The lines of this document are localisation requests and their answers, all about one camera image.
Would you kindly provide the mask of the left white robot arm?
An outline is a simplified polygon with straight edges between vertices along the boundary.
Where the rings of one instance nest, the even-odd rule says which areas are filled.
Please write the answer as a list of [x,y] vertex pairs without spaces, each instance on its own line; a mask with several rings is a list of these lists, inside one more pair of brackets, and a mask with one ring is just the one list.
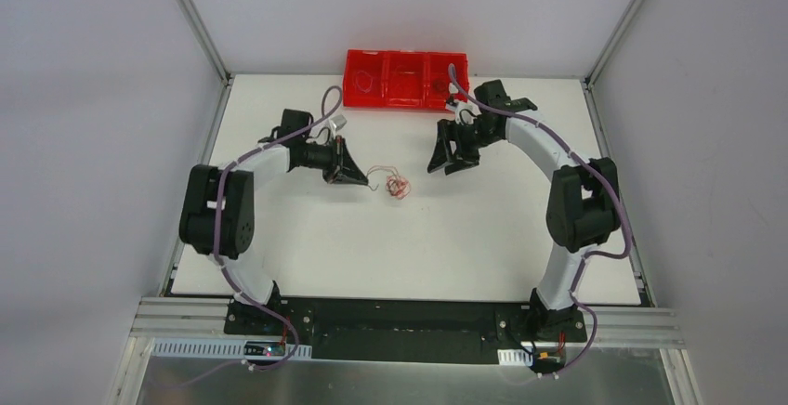
[[286,109],[280,124],[241,157],[223,167],[196,164],[190,170],[178,237],[219,268],[234,299],[251,306],[247,320],[261,334],[282,327],[283,310],[276,304],[276,281],[252,266],[255,193],[296,168],[320,171],[329,185],[368,185],[340,133],[346,123],[343,115],[316,120],[307,111]]

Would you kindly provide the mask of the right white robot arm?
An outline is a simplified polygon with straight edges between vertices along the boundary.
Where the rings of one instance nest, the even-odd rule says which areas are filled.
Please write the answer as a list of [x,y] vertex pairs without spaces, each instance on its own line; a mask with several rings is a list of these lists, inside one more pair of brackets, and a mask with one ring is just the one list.
[[476,167],[481,149],[504,141],[523,151],[550,183],[545,222],[553,247],[532,290],[526,323],[535,337],[551,339],[578,310],[576,291],[587,258],[622,225],[617,167],[610,158],[582,158],[533,102],[511,98],[499,80],[478,86],[469,101],[451,94],[445,108],[454,117],[437,123],[428,172],[451,175]]

